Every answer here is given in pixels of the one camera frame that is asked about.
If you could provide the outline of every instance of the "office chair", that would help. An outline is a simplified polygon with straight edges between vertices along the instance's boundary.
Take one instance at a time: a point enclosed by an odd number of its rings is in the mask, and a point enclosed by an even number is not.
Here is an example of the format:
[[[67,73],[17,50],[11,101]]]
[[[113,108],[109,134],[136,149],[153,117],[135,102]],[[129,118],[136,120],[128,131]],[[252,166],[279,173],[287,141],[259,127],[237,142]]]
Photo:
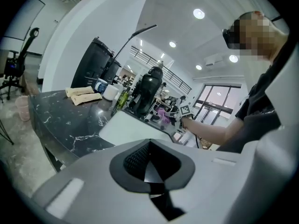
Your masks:
[[[28,38],[28,40],[26,41],[26,44],[24,46],[24,48],[22,49],[22,51],[20,52],[20,55],[18,58],[16,58],[16,54],[18,54],[19,52],[15,51],[15,50],[10,50],[10,52],[12,52],[14,54],[13,58],[8,58],[5,64],[5,69],[4,69],[4,75],[5,75],[5,79],[9,78],[9,80],[5,80],[2,84],[2,86],[0,86],[0,90],[8,87],[8,94],[7,94],[7,100],[10,99],[10,87],[17,87],[17,88],[21,88],[21,92],[24,92],[24,87],[19,85],[20,80],[16,79],[13,80],[15,77],[20,78],[25,70],[25,57],[27,55],[27,50],[29,48],[29,46],[31,45],[32,41],[38,36],[38,31],[39,28],[33,28],[30,31],[30,37]]]
[[[133,111],[138,115],[146,115],[151,108],[154,96],[162,83],[163,72],[159,67],[153,67],[148,74],[142,77],[139,95],[140,98]]]

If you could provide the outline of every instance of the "green bottle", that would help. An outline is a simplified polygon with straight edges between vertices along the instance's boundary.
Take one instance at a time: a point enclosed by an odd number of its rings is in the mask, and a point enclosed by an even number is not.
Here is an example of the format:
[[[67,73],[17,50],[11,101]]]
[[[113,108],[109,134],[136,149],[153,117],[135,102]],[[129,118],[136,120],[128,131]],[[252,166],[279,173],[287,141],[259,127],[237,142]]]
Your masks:
[[[116,106],[121,109],[126,101],[129,98],[129,91],[130,91],[130,87],[128,86],[127,89],[125,91],[123,91],[120,95],[120,97],[118,98],[117,102],[116,102]]]

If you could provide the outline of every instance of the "plastic bin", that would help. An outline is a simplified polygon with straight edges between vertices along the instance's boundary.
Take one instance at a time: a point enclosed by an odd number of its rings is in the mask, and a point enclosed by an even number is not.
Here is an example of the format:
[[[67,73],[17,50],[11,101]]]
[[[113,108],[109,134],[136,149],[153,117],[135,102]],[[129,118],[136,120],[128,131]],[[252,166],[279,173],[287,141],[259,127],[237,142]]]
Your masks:
[[[18,108],[18,112],[22,121],[30,120],[29,108],[28,108],[28,96],[20,96],[15,101],[15,105]]]

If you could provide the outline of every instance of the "white ceiling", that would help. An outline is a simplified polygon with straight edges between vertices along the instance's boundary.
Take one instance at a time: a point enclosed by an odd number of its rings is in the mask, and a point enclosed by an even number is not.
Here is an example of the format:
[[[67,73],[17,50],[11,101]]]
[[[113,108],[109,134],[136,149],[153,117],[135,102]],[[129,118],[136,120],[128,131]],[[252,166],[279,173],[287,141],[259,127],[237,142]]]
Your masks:
[[[204,11],[204,19],[194,17],[193,11],[196,8]],[[277,15],[264,0],[146,0],[137,29],[153,24],[158,27],[140,34],[135,40],[135,46],[140,48],[139,39],[145,44],[152,44],[192,78],[216,76],[218,72],[241,75],[241,60],[232,63],[228,59],[229,55],[238,53],[226,47],[222,29],[228,28],[242,13],[252,10],[263,11],[270,18]],[[176,48],[170,47],[170,41],[177,43]],[[143,51],[151,52],[146,47]],[[211,57],[220,61],[217,63],[218,68],[213,70],[205,66]],[[197,64],[202,66],[201,71],[195,68]]]

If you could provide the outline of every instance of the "railing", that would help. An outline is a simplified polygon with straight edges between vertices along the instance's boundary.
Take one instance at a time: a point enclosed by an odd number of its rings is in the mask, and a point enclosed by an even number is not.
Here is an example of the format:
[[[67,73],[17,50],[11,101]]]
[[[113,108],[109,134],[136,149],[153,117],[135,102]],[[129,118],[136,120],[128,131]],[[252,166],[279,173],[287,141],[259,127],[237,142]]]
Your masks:
[[[141,52],[136,47],[131,47],[130,54],[137,59],[141,60],[145,63],[149,68],[152,68],[153,66],[158,66],[158,61],[149,56],[148,54]],[[191,87],[188,86],[184,81],[182,81],[178,76],[176,76],[172,71],[167,69],[165,66],[162,68],[163,71],[163,77],[171,83],[181,89],[184,93],[189,94]]]

